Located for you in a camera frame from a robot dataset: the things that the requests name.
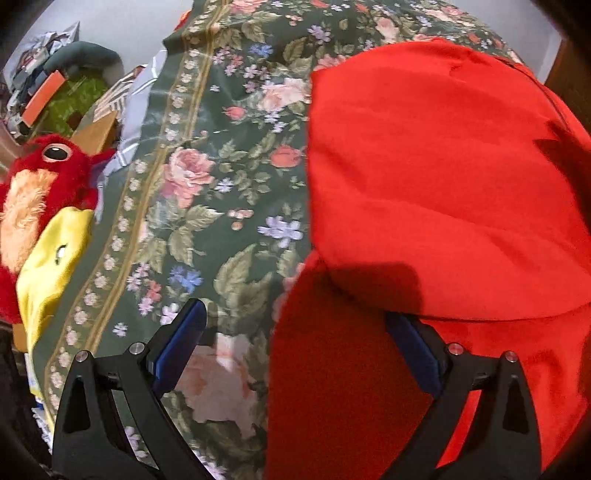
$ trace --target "red cloth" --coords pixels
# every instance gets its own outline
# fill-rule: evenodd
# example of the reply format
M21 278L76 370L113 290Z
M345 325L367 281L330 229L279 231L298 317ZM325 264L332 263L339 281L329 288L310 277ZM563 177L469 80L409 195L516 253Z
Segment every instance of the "red cloth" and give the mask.
M561 170L588 134L526 68L440 40L318 71L312 98L316 250L274 333L268 480L378 479L400 453L431 400L384 311L515 350L548 465L587 409L591 238Z

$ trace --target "white wall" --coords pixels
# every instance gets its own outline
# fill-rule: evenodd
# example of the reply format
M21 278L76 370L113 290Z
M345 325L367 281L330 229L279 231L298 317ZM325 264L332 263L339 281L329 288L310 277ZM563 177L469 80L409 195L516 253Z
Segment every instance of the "white wall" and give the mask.
M495 30L545 82L558 53L560 33L531 0L447 0Z

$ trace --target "yellow plush toy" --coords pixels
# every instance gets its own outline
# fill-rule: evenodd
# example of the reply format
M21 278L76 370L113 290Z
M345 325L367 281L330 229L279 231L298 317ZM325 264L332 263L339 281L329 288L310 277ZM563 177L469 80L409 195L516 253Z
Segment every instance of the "yellow plush toy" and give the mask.
M61 294L90 238L92 210L66 207L42 231L17 280L18 307L33 347L51 320Z

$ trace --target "green floral fabric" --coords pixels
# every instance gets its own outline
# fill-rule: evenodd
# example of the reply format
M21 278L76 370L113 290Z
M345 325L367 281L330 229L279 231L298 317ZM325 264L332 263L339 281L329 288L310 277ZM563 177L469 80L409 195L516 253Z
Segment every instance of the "green floral fabric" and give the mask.
M198 297L208 328L164 404L216 479L261 479L269 342L310 251L310 74L436 36L518 60L439 0L197 1L165 40L135 161L110 177L102 223L35 347L50 414L78 350L121 353ZM121 411L136 454L150 461Z

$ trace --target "bed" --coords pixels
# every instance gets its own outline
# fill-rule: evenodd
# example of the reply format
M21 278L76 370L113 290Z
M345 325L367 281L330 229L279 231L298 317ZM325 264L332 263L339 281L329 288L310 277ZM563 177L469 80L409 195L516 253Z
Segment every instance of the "bed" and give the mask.
M310 73L432 37L519 61L439 0L195 2L164 40L133 159L109 173L92 241L33 351L50 422L77 351L119 354L198 297L207 331L163 403L215 478L262 478L269 344L310 251ZM150 462L117 400L136 456Z

